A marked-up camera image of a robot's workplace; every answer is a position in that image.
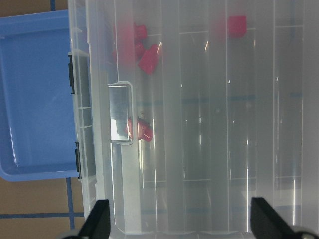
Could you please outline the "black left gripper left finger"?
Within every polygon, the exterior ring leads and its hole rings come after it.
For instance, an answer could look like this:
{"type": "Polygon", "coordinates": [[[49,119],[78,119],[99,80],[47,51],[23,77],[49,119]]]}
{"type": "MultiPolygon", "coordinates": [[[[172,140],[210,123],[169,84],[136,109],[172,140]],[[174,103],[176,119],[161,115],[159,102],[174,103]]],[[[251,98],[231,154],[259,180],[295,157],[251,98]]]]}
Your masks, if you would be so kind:
{"type": "Polygon", "coordinates": [[[108,239],[111,232],[109,200],[96,201],[78,233],[80,239],[108,239]]]}

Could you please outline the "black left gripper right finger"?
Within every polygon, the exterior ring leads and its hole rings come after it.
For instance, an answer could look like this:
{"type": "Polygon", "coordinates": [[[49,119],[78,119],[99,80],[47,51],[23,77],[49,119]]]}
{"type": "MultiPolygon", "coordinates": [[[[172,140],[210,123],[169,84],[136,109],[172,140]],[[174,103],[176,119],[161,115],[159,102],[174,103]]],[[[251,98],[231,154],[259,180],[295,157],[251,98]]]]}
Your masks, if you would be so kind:
{"type": "Polygon", "coordinates": [[[299,238],[299,234],[262,197],[251,199],[250,227],[256,239],[299,238]]]}

